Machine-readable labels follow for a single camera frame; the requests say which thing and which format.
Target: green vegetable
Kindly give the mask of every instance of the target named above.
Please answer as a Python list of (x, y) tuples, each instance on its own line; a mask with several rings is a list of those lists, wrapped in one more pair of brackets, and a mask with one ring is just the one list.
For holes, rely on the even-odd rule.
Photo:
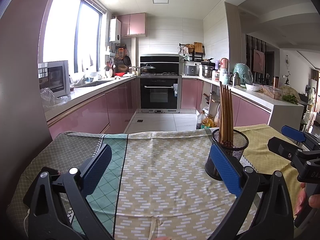
[(295, 95), (283, 95), (282, 96), (282, 100), (283, 101), (287, 101), (287, 102), (292, 103), (292, 104), (295, 104), (295, 105), (298, 104), (298, 100), (295, 97)]

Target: window frame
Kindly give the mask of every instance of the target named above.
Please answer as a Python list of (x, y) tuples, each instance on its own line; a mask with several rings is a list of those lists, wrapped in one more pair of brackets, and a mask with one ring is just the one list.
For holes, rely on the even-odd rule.
[(80, 12), (82, 5), (85, 4), (89, 6), (91, 9), (93, 9), (95, 12), (99, 15), (99, 22), (98, 22), (98, 28), (97, 28), (97, 55), (96, 55), (96, 70), (97, 72), (100, 70), (100, 31), (101, 31), (101, 19), (102, 19), (102, 12), (97, 10), (94, 6), (92, 6), (90, 3), (88, 3), (86, 0), (80, 0), (79, 5), (79, 11), (78, 11), (78, 17), (76, 22), (76, 31), (75, 31), (75, 44), (74, 44), (74, 73), (79, 72), (78, 68), (78, 31), (79, 31), (79, 19), (80, 19)]

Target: black mesh pen holder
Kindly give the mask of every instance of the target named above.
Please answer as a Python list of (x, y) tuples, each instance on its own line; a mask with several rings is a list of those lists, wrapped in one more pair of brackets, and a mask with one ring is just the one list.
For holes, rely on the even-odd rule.
[[(213, 131), (212, 139), (214, 142), (219, 142), (219, 129)], [(239, 161), (241, 159), (244, 149), (246, 149), (248, 145), (249, 140), (247, 136), (245, 136), (242, 132), (233, 130), (233, 146), (226, 147), (222, 145), (222, 147), (227, 154), (235, 157)], [(204, 169), (211, 178), (216, 180), (222, 180), (217, 168), (214, 166), (214, 163), (210, 158), (210, 154), (208, 156), (208, 160), (204, 166)]]

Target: wooden cutting board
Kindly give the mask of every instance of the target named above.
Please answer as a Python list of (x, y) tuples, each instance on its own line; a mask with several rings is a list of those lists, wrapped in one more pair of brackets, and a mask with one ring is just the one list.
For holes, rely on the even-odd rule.
[(195, 42), (195, 52), (203, 53), (201, 42)]

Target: white cable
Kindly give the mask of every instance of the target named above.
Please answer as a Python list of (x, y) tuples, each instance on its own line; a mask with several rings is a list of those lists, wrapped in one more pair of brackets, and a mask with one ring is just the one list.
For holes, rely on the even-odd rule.
[(24, 231), (25, 231), (27, 237), (28, 237), (28, 233), (27, 233), (27, 230), (26, 230), (26, 219), (27, 219), (27, 217), (29, 216), (29, 214), (30, 214), (30, 209), (28, 209), (28, 214), (27, 214), (27, 216), (24, 218), (24, 221), (23, 221), (23, 227), (24, 227)]

